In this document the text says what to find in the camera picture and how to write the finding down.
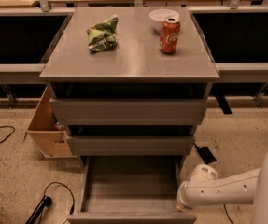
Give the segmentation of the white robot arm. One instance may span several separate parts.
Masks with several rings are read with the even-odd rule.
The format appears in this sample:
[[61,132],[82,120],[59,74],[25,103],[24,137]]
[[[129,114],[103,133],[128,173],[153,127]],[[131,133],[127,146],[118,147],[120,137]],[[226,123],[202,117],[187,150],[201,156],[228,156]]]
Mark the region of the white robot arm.
[[214,168],[198,164],[179,186],[177,203],[185,208],[253,204],[251,224],[268,224],[268,152],[260,168],[221,179]]

